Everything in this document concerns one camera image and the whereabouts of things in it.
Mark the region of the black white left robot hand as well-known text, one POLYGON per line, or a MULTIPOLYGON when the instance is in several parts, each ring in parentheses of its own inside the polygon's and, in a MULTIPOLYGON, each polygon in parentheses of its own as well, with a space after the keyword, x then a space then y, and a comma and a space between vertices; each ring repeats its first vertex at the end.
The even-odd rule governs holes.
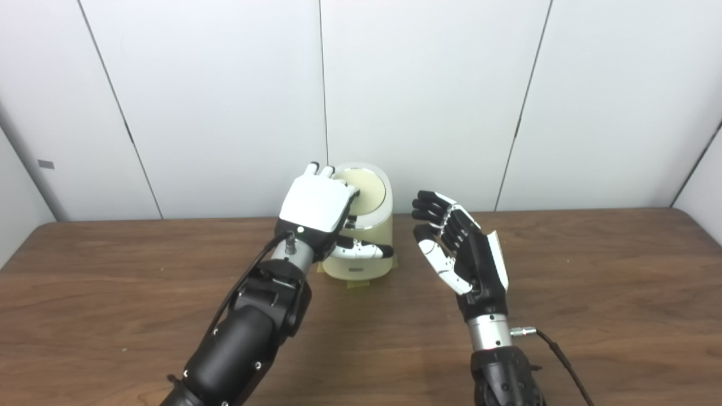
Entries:
POLYGON ((278 251, 283 258, 309 267, 328 257, 385 259, 394 256, 392 246, 344 236, 356 187, 333 179, 335 168, 310 162, 292 182, 282 203, 274 234, 284 241, 278 251))

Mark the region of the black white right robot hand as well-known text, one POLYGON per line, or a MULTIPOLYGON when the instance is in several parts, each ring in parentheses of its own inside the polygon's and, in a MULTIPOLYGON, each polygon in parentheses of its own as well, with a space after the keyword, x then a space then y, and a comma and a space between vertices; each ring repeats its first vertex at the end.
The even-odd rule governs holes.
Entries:
POLYGON ((485 234, 457 201, 422 190, 412 202, 420 251, 456 294, 464 321, 507 316, 508 275, 496 232, 485 234))

